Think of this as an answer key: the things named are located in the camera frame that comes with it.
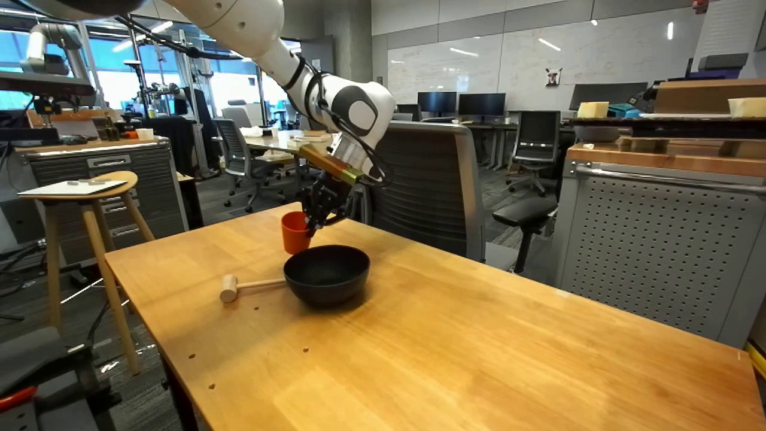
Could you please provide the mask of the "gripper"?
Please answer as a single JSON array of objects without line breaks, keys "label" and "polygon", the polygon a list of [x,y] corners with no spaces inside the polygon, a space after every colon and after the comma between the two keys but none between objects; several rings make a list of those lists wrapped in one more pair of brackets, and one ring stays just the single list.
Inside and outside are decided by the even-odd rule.
[{"label": "gripper", "polygon": [[346,219],[350,185],[329,174],[321,174],[310,186],[310,195],[301,197],[306,236],[313,238],[318,229]]}]

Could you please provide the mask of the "orange cup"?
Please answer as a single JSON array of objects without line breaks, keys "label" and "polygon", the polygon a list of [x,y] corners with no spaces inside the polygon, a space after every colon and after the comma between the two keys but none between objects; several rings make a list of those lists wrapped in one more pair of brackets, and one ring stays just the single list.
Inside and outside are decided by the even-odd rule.
[{"label": "orange cup", "polygon": [[310,247],[312,237],[303,211],[289,212],[280,220],[284,250],[291,256]]}]

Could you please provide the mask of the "black bowl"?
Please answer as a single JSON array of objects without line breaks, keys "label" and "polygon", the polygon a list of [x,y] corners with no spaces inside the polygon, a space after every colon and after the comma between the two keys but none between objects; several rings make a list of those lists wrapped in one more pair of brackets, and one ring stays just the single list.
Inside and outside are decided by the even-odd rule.
[{"label": "black bowl", "polygon": [[290,291],[306,305],[317,308],[343,305],[364,291],[371,259],[347,245],[307,248],[284,263]]}]

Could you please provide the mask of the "grey bowl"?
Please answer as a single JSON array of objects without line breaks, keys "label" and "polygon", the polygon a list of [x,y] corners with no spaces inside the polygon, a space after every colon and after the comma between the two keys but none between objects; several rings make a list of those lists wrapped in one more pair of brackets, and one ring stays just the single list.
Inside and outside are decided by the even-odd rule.
[{"label": "grey bowl", "polygon": [[577,139],[591,144],[607,144],[615,142],[621,137],[620,131],[615,126],[573,126]]}]

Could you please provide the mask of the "wooden table with books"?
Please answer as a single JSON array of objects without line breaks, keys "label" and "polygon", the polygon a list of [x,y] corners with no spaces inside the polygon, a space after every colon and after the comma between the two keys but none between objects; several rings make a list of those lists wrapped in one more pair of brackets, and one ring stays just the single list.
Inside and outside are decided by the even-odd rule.
[{"label": "wooden table with books", "polygon": [[247,147],[256,159],[284,165],[284,173],[291,171],[296,180],[312,178],[309,163],[299,156],[299,148],[311,145],[324,154],[334,144],[336,134],[318,130],[274,130],[240,128]]}]

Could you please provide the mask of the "grey mesh office chair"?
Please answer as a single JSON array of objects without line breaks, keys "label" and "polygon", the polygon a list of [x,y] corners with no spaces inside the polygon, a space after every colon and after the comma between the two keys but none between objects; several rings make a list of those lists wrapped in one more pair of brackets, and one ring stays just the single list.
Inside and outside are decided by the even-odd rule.
[{"label": "grey mesh office chair", "polygon": [[375,150],[392,169],[391,183],[361,192],[362,223],[514,274],[525,272],[531,240],[543,232],[557,204],[529,196],[506,205],[493,218],[521,231],[519,247],[487,242],[475,144],[468,128],[392,121]]}]

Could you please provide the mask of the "wooden mallet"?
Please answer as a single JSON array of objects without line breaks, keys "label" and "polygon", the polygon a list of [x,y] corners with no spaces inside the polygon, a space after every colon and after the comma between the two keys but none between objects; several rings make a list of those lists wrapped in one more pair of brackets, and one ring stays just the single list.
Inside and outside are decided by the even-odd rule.
[{"label": "wooden mallet", "polygon": [[241,296],[273,291],[274,289],[281,289],[285,286],[287,286],[287,280],[284,278],[241,282],[238,277],[228,274],[222,278],[219,300],[222,303],[233,303],[233,301],[238,300]]}]

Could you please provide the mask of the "grey drawer cabinet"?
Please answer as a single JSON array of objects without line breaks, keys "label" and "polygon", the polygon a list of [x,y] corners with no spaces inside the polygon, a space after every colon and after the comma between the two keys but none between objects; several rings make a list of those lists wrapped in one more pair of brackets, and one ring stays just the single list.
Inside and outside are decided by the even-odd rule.
[{"label": "grey drawer cabinet", "polygon": [[[154,237],[163,238],[189,229],[167,138],[18,149],[11,161],[17,163],[11,167],[13,175],[21,175],[13,179],[11,185],[21,191],[116,171],[133,172],[138,182],[129,194]],[[6,190],[14,193],[16,188],[9,186]],[[101,207],[114,248],[144,242],[119,196],[102,199]],[[19,245],[44,239],[44,214],[38,202],[12,196],[0,202],[0,210]],[[57,221],[63,265],[93,264],[93,249],[79,206],[72,202],[59,204]]]}]

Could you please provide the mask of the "row of monitors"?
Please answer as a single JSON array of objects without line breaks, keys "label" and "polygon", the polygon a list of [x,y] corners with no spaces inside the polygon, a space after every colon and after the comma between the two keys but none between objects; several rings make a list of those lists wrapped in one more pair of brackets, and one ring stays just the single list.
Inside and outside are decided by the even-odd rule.
[{"label": "row of monitors", "polygon": [[505,114],[506,93],[418,92],[421,110],[440,117],[501,117]]}]

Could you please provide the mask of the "black office chair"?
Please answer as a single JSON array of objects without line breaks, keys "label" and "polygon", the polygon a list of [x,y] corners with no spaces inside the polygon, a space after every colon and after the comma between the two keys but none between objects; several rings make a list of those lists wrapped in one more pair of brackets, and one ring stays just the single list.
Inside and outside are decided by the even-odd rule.
[{"label": "black office chair", "polygon": [[528,177],[509,183],[509,191],[528,185],[544,197],[546,188],[540,181],[540,172],[555,166],[559,153],[559,110],[522,110],[519,112],[515,146],[511,162],[529,173]]}]

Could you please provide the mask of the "white sheet on stool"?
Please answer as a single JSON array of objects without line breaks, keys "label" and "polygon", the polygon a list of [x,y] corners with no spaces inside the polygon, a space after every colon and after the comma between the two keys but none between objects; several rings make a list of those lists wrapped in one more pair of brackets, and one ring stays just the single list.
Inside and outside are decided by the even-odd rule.
[{"label": "white sheet on stool", "polygon": [[126,185],[125,180],[68,180],[17,193],[18,196],[87,196]]}]

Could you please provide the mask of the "whiteboard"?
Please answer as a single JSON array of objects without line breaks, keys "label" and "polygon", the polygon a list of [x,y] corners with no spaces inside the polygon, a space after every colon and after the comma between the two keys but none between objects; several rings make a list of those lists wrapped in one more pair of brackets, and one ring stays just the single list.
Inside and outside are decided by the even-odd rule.
[{"label": "whiteboard", "polygon": [[[703,17],[689,8],[557,25],[514,25],[530,8],[375,35],[386,61],[376,73],[399,103],[418,92],[506,93],[508,110],[566,110],[575,84],[654,82],[681,77],[694,57]],[[545,68],[562,68],[545,87]]]}]

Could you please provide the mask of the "dark monitor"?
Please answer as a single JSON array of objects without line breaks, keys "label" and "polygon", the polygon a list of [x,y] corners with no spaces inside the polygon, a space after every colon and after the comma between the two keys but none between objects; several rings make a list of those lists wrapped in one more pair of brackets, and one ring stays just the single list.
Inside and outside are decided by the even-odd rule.
[{"label": "dark monitor", "polygon": [[583,102],[627,103],[648,88],[648,82],[575,84],[569,110],[578,110]]}]

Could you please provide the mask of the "grey perforated cabinet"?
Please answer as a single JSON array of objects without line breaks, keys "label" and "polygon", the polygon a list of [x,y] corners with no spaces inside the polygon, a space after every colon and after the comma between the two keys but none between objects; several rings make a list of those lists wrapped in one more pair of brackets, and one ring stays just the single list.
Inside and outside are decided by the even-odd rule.
[{"label": "grey perforated cabinet", "polygon": [[573,145],[554,286],[736,348],[766,300],[766,159]]}]

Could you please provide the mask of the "cardboard box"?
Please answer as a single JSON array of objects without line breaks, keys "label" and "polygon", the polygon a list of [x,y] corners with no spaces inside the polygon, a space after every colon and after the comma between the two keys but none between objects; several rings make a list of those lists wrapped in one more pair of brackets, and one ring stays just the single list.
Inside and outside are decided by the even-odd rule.
[{"label": "cardboard box", "polygon": [[729,99],[766,96],[764,79],[668,81],[659,85],[654,114],[728,114]]}]

